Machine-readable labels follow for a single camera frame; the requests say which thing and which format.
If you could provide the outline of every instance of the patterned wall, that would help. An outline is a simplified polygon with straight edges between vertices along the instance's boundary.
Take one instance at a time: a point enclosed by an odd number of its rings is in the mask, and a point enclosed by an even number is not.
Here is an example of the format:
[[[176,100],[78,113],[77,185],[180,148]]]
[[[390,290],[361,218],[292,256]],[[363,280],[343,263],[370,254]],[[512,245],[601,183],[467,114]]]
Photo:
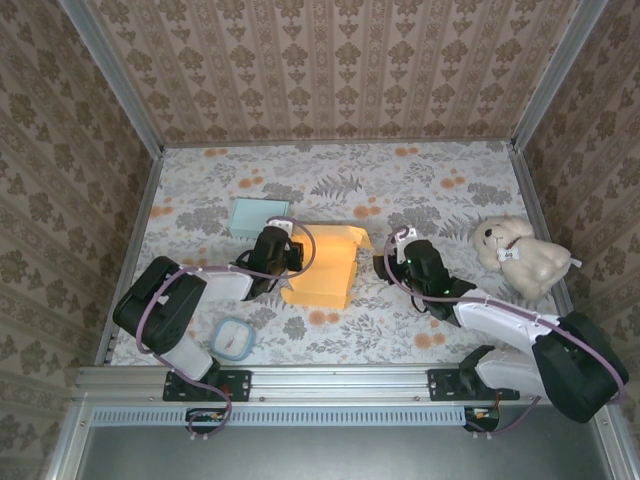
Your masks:
[[[513,132],[577,0],[89,0],[165,143]]]
[[[0,2],[0,477],[36,478],[93,363],[150,160],[56,1]]]
[[[640,446],[640,2],[609,2],[525,153],[552,237],[584,262],[574,304],[635,379]]]

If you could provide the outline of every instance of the floral tablecloth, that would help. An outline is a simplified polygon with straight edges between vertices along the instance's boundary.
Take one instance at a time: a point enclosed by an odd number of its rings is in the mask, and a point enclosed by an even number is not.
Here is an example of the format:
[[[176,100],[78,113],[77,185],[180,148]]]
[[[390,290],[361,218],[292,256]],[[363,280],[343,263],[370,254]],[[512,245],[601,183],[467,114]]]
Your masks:
[[[363,227],[378,252],[391,228],[411,224],[454,275],[524,305],[500,273],[483,269],[469,243],[486,216],[526,216],[505,142],[166,150],[136,277],[158,255],[223,265],[251,248],[253,241],[232,238],[227,228],[236,197],[288,200],[289,213],[306,223]],[[201,302],[188,334],[209,349],[220,320],[245,319],[257,338],[241,363],[252,365],[457,362],[495,343],[415,311],[405,293],[378,280],[372,254],[358,252],[354,300],[345,310],[288,305],[276,288],[253,302]],[[529,307],[555,312],[550,296]],[[112,364],[155,361],[121,331]]]

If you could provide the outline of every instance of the stuffed animal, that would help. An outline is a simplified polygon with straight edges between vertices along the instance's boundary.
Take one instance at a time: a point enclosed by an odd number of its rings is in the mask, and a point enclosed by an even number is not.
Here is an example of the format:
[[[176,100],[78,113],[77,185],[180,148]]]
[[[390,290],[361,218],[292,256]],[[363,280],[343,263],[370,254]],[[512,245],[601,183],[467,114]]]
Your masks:
[[[522,217],[489,217],[472,238],[478,259],[491,271],[502,270],[509,283],[527,302],[537,302],[581,262],[555,243],[537,240],[533,227]]]

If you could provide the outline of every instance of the white teddy bear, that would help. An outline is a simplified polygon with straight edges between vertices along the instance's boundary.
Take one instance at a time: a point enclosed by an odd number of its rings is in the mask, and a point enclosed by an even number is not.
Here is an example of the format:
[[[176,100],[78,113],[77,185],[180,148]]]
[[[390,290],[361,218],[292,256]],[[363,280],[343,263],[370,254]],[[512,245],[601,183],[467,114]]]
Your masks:
[[[489,217],[473,233],[472,242],[482,265],[502,269],[527,302],[540,300],[571,265],[581,265],[566,248],[534,238],[533,227],[522,217]]]

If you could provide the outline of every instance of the light blue block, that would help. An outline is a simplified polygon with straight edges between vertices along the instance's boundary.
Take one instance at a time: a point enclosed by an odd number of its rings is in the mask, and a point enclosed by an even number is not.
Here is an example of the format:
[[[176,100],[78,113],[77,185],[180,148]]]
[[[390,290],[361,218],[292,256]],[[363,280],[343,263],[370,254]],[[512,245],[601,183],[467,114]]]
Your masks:
[[[229,231],[234,237],[258,238],[269,217],[286,215],[288,210],[289,202],[284,200],[238,198],[233,206]]]

